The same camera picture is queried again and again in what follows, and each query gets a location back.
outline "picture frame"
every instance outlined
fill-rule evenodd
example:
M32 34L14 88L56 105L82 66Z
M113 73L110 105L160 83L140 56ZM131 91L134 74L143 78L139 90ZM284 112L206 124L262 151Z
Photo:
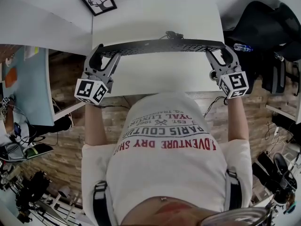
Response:
M117 8L114 0L82 0L94 16Z

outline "bag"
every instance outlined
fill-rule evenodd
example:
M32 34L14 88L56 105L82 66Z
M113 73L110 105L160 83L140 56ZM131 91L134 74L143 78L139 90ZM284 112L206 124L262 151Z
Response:
M226 172L226 198L224 210L239 209L242 205L242 191L237 174L233 169ZM93 194L93 211L98 226L118 225L114 215L110 190L106 181L95 185Z

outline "floor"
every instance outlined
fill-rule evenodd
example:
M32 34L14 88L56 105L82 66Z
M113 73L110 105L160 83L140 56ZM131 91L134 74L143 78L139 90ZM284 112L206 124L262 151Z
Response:
M73 96L76 79L81 77L83 71L84 57L70 55L66 53L56 53L53 51L49 58L49 75L52 97L58 101L62 108L75 102ZM268 123L271 123L272 112L265 109L268 102L275 107L281 107L287 112L294 113L294 109L287 106L285 101L294 105L296 97L293 95L297 91L297 84L292 84L290 79L286 79L285 94L272 96L269 92L261 88L261 81L257 80L252 93L243 97L244 107L247 115L251 156L254 161L257 155L266 148L271 148L274 129L267 133ZM205 113L209 105L217 96L223 96L222 92L192 92L188 93L199 105L201 111ZM126 96L105 98L103 104L107 105L133 105L143 96ZM103 109L103 120L105 130L110 143L117 142L127 117L128 110L123 107L113 107ZM68 185L71 188L71 198L81 191L81 148L84 144L84 108L80 108L72 113L74 127L68 131L58 134L48 134L45 143L54 146L54 151L22 164L25 175L32 176L38 170L45 170L53 180L49 187L51 194L56 195L57 190ZM227 107L223 100L215 103L206 116L206 121L212 129L212 135L218 142L227 140ZM280 141L290 139L290 134L284 129L280 130Z

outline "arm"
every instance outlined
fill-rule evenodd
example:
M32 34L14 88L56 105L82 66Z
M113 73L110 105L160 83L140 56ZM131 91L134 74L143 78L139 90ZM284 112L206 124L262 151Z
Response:
M249 128L241 97L228 100L228 140L249 140Z
M14 114L13 114L13 110L14 110L14 101L10 100L9 101L9 106L8 106L8 113L6 115L6 120L4 123L5 126L5 130L7 133L11 132L14 129Z
M88 145L106 145L107 136L104 131L101 108L86 104L85 143Z

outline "water bottle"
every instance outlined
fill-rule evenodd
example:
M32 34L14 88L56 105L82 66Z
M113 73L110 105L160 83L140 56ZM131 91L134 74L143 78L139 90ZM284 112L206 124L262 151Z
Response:
M236 51L244 51L244 52L252 52L253 51L253 49L250 46L243 45L243 44L240 44L240 43L234 44L234 49Z

